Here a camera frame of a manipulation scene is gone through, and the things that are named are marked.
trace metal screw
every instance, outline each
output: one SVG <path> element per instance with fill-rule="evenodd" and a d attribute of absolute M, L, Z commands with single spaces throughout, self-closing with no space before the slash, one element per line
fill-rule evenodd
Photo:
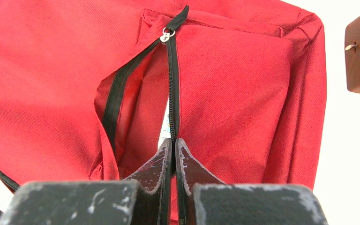
<path fill-rule="evenodd" d="M 351 45 L 348 45 L 348 46 L 345 48 L 345 50 L 348 51 L 348 50 L 350 50 L 350 49 L 352 49 L 352 48 L 355 49 L 356 47 L 358 47 L 357 44 L 351 44 Z"/>

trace zipper pull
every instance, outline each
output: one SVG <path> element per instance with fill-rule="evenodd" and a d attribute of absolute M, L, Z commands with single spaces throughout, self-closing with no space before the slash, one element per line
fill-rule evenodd
<path fill-rule="evenodd" d="M 173 37 L 173 35 L 176 33 L 176 31 L 174 30 L 173 31 L 173 33 L 171 34 L 171 33 L 169 33 L 169 32 L 165 32 L 165 30 L 168 30 L 166 27 L 162 30 L 162 36 L 161 37 L 159 37 L 159 39 L 161 40 L 161 42 L 163 43 L 163 44 L 165 44 L 165 42 L 167 42 L 169 39 L 170 39 L 170 37 Z"/>
<path fill-rule="evenodd" d="M 167 42 L 170 37 L 173 37 L 173 35 L 176 33 L 176 30 L 185 22 L 189 10 L 190 7 L 185 6 L 184 9 L 177 16 L 175 16 L 162 30 L 162 36 L 159 39 L 163 44 Z"/>

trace black zipper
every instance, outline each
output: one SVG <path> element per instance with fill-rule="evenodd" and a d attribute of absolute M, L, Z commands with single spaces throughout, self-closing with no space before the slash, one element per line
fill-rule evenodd
<path fill-rule="evenodd" d="M 125 84 L 128 81 L 129 76 L 139 66 L 141 61 L 159 44 L 159 39 L 154 41 L 140 54 L 133 58 L 129 63 L 124 65 L 117 72 L 114 81 L 111 84 L 110 92 L 108 93 L 107 103 L 105 105 L 105 111 L 103 116 L 103 127 L 108 135 L 114 155 L 115 152 L 115 132 L 117 127 L 117 120 L 120 111 L 120 105 L 123 99 L 123 93 L 125 91 Z"/>
<path fill-rule="evenodd" d="M 6 176 L 2 171 L 0 171 L 0 180 L 8 187 L 12 192 L 15 192 L 19 188 L 19 184 L 12 180 L 10 177 Z"/>
<path fill-rule="evenodd" d="M 176 38 L 174 36 L 176 30 L 185 22 L 188 15 L 189 7 L 184 9 L 175 16 L 165 27 L 163 36 L 154 41 L 140 54 L 133 58 L 129 63 L 124 65 L 117 72 L 114 81 L 111 84 L 108 93 L 107 103 L 103 115 L 103 127 L 107 133 L 114 155 L 115 151 L 115 132 L 117 127 L 120 105 L 123 100 L 125 84 L 129 76 L 139 66 L 141 61 L 158 45 L 159 42 L 166 44 L 168 52 L 169 67 L 169 124 L 171 131 L 172 149 L 174 149 L 177 134 L 179 130 L 179 65 L 177 62 Z M 172 160 L 175 159 L 174 151 L 172 152 Z M 172 164 L 172 174 L 174 174 L 176 165 Z"/>
<path fill-rule="evenodd" d="M 174 17 L 164 28 L 161 42 L 166 45 L 169 73 L 169 127 L 172 140 L 172 176 L 176 174 L 176 139 L 179 134 L 180 107 L 179 107 L 179 62 L 177 59 L 176 30 L 185 22 L 189 6 Z"/>

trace red backpack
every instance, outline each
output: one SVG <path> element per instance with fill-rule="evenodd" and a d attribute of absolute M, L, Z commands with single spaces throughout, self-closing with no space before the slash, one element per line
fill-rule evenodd
<path fill-rule="evenodd" d="M 127 177 L 157 152 L 168 102 L 172 138 L 224 182 L 313 188 L 322 22 L 279 0 L 0 1 L 0 178 L 12 190 Z"/>

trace white background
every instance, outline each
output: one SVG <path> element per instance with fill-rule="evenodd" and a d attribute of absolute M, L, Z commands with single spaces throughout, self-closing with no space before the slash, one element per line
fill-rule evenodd
<path fill-rule="evenodd" d="M 360 94 L 346 88 L 344 32 L 360 16 L 359 1 L 285 0 L 324 23 L 328 102 L 314 193 L 330 225 L 360 225 Z M 0 183 L 0 209 L 11 193 Z"/>

